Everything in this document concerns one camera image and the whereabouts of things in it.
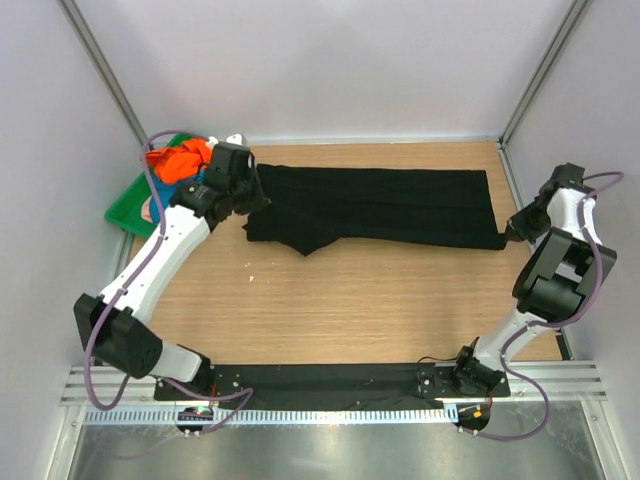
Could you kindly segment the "black t shirt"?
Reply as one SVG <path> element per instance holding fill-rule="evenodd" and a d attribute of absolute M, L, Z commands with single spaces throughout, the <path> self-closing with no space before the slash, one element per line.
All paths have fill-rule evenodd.
<path fill-rule="evenodd" d="M 303 256 L 343 238 L 502 250 L 483 170 L 352 169 L 263 164 L 270 204 L 244 226 L 251 242 Z"/>

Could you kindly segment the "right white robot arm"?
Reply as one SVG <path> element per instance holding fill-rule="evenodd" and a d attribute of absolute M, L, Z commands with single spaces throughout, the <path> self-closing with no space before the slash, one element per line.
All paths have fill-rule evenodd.
<path fill-rule="evenodd" d="M 509 363 L 541 333 L 577 322 L 598 296 L 618 255 L 604 246 L 593 212 L 599 189 L 560 187 L 542 211 L 550 228 L 519 274 L 513 310 L 489 334 L 461 349 L 450 372 L 464 396 L 489 394 L 503 381 Z"/>

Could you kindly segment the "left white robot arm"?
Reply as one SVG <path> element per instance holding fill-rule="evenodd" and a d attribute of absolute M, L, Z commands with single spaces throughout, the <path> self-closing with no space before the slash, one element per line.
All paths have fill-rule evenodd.
<path fill-rule="evenodd" d="M 256 172 L 230 184 L 180 186 L 163 222 L 120 276 L 97 296 L 76 300 L 84 376 L 91 376 L 97 359 L 129 378 L 153 376 L 191 400 L 204 398 L 214 383 L 209 358 L 161 339 L 148 324 L 173 276 L 214 229 L 231 214 L 248 215 L 268 204 Z"/>

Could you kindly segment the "orange t shirt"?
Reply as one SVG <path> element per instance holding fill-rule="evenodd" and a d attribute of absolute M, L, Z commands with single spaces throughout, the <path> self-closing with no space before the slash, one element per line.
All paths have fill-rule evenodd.
<path fill-rule="evenodd" d="M 145 160 L 162 183 L 174 185 L 202 173 L 211 162 L 212 153 L 207 141 L 192 138 L 179 146 L 147 152 Z"/>

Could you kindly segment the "blue t shirt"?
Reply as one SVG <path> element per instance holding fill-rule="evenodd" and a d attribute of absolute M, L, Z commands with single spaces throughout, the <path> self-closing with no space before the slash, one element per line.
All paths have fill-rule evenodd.
<path fill-rule="evenodd" d="M 157 197 L 159 199 L 159 203 L 157 203 L 153 196 L 150 197 L 149 215 L 151 218 L 151 222 L 154 224 L 158 224 L 160 222 L 160 211 L 168 207 L 171 197 L 180 186 L 189 182 L 200 182 L 203 175 L 204 173 L 200 172 L 199 174 L 196 174 L 194 176 L 179 180 L 176 183 L 167 184 L 154 173 L 151 173 L 151 179 L 153 181 L 153 185 L 156 189 Z"/>

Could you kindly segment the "pink t shirt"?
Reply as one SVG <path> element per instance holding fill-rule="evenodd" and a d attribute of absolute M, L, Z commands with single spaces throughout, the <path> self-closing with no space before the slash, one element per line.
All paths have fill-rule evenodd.
<path fill-rule="evenodd" d="M 144 221 L 154 224 L 155 221 L 153 220 L 152 215 L 151 215 L 151 203 L 152 203 L 152 198 L 151 197 L 148 197 L 142 203 L 141 209 L 140 209 L 140 216 Z"/>

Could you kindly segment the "green plastic tray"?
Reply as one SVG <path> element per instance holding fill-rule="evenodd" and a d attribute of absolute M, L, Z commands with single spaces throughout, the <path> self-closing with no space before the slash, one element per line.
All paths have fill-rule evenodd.
<path fill-rule="evenodd" d="M 104 218 L 128 233 L 148 238 L 157 224 L 144 221 L 140 216 L 140 209 L 142 203 L 151 196 L 147 178 L 142 172 L 107 209 Z"/>

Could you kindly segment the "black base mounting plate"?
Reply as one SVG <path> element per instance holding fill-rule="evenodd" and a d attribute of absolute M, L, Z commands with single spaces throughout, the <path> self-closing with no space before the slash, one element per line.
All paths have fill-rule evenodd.
<path fill-rule="evenodd" d="M 255 400 L 295 392 L 309 393 L 314 400 L 336 399 L 340 394 L 354 394 L 358 400 L 376 393 L 384 398 L 398 394 L 424 399 L 506 398 L 511 394 L 503 372 L 486 369 L 475 372 L 451 362 L 218 364 L 202 367 L 189 382 L 165 380 L 163 384 L 176 392 L 185 388 L 201 395 L 222 396 L 251 388 Z"/>

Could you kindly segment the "right aluminium corner post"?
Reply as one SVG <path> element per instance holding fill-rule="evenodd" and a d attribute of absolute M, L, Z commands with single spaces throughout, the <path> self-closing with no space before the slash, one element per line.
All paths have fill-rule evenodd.
<path fill-rule="evenodd" d="M 573 0 L 570 2 L 567 11 L 554 31 L 546 50 L 499 137 L 498 144 L 502 150 L 507 148 L 509 142 L 514 137 L 520 124 L 527 115 L 529 108 L 559 61 L 571 36 L 581 23 L 591 4 L 592 1 L 590 0 Z"/>

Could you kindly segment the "aluminium corner post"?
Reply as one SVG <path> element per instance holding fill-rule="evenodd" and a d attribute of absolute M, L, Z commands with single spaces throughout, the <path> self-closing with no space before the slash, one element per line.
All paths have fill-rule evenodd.
<path fill-rule="evenodd" d="M 527 115 L 529 108 L 559 61 L 571 36 L 581 23 L 591 4 L 592 1 L 590 0 L 573 0 L 570 2 L 567 11 L 554 31 L 546 50 L 499 137 L 498 144 L 502 150 L 507 148 L 509 142 L 514 137 L 520 124 Z"/>
<path fill-rule="evenodd" d="M 57 0 L 56 3 L 66 17 L 129 130 L 136 141 L 143 145 L 147 138 L 146 132 L 77 2 L 74 0 Z"/>

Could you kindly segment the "left aluminium corner post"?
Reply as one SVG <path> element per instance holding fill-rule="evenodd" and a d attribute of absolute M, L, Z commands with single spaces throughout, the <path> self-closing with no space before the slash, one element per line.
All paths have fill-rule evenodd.
<path fill-rule="evenodd" d="M 147 138 L 146 132 L 77 2 L 74 0 L 57 0 L 56 3 L 66 17 L 129 130 L 136 141 L 143 145 Z"/>

